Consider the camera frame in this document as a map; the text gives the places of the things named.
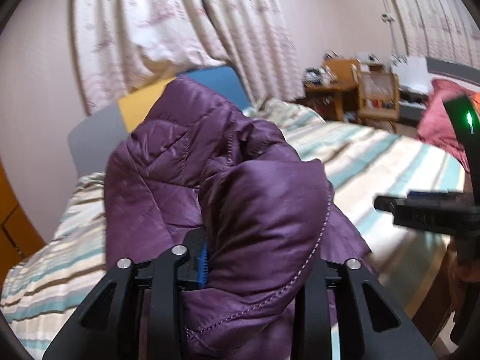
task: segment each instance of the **purple puffer jacket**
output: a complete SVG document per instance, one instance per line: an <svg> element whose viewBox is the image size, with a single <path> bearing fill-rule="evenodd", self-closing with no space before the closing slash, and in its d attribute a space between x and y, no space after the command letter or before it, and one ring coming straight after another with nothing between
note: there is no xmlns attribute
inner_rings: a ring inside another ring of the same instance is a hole
<svg viewBox="0 0 480 360"><path fill-rule="evenodd" d="M322 163L302 162L275 125L177 78L110 158L107 265L153 259L204 225L208 286L182 293L191 358L284 360L315 254L369 252L333 193Z"/></svg>

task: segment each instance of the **silver screw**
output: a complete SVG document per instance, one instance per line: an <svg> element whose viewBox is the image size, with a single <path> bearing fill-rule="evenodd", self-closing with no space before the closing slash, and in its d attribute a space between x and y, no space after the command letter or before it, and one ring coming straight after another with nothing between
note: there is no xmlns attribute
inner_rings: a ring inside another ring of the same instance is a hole
<svg viewBox="0 0 480 360"><path fill-rule="evenodd" d="M131 266L131 259L120 259L117 261L117 267L120 269L127 269Z"/></svg>
<svg viewBox="0 0 480 360"><path fill-rule="evenodd" d="M353 269L353 270L357 270L357 269L360 269L360 267L362 266L362 264L360 263L360 261L358 261L357 259L349 259L346 261L346 265L348 268L350 269Z"/></svg>
<svg viewBox="0 0 480 360"><path fill-rule="evenodd" d="M187 252L187 248L183 245L175 245L174 247L172 247L171 251L174 255L182 256Z"/></svg>

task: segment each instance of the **white curtain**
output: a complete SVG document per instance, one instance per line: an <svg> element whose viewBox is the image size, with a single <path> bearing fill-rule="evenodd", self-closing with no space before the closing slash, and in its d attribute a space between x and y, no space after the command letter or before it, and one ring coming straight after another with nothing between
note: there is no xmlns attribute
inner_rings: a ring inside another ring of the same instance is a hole
<svg viewBox="0 0 480 360"><path fill-rule="evenodd" d="M91 113L150 81L228 58L201 0L73 0L73 25Z"/></svg>
<svg viewBox="0 0 480 360"><path fill-rule="evenodd" d="M278 0L203 0L248 96L304 96L302 73Z"/></svg>
<svg viewBox="0 0 480 360"><path fill-rule="evenodd" d="M480 30L461 0L395 0L408 53L480 68Z"/></svg>

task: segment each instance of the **desk leg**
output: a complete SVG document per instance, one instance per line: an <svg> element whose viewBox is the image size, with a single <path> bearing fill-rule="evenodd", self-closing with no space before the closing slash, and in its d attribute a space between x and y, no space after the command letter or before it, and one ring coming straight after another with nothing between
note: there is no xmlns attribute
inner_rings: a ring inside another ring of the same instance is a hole
<svg viewBox="0 0 480 360"><path fill-rule="evenodd" d="M335 93L335 115L339 122L343 122L343 96L342 92Z"/></svg>

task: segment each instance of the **yellow headboard panel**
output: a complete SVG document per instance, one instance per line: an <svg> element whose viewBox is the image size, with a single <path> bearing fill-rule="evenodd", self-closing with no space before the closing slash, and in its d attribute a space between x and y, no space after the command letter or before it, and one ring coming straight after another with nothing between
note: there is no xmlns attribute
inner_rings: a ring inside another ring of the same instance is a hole
<svg viewBox="0 0 480 360"><path fill-rule="evenodd" d="M135 130L147 116L153 104L163 94L165 86L175 77L163 79L155 84L142 88L118 101L123 123L128 132Z"/></svg>

